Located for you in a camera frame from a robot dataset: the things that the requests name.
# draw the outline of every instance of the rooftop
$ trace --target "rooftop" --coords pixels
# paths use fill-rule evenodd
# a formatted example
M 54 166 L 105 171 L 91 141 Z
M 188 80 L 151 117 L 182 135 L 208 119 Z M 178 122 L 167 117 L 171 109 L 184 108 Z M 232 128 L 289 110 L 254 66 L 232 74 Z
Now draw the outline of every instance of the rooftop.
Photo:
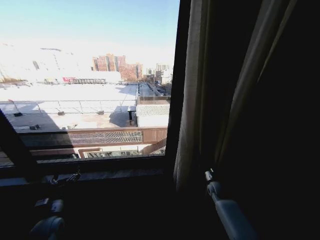
M 136 106 L 136 115 L 141 116 L 161 116 L 169 115 L 170 104 L 139 104 Z

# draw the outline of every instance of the window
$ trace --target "window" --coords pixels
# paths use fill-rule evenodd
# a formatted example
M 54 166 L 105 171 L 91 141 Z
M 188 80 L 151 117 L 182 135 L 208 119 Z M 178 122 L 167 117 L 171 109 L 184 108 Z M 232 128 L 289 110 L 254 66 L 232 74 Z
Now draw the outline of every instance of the window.
M 33 159 L 164 155 L 179 0 L 33 2 L 0 9 L 0 109 Z

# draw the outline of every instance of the curtain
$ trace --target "curtain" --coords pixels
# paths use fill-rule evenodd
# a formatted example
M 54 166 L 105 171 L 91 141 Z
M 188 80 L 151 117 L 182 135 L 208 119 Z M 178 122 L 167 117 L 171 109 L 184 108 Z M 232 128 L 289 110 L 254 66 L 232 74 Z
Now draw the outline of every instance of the curtain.
M 295 1 L 192 0 L 174 180 L 184 191 L 221 161 L 238 114 Z

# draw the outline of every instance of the sky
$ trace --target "sky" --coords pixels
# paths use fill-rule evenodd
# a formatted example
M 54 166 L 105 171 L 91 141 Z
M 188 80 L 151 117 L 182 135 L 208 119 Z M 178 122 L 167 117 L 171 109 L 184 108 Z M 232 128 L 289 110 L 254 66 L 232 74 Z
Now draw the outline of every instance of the sky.
M 174 63 L 179 0 L 0 0 L 0 43 Z

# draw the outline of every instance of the fence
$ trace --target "fence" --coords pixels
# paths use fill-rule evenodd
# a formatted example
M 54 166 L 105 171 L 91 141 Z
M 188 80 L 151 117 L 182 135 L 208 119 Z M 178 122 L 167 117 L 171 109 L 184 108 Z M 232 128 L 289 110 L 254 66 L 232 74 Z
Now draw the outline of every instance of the fence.
M 0 101 L 4 114 L 89 114 L 125 113 L 128 107 L 136 106 L 137 100 L 39 100 L 39 101 Z
M 167 127 L 117 127 L 61 131 L 17 131 L 30 149 L 56 149 L 156 144 L 167 137 Z

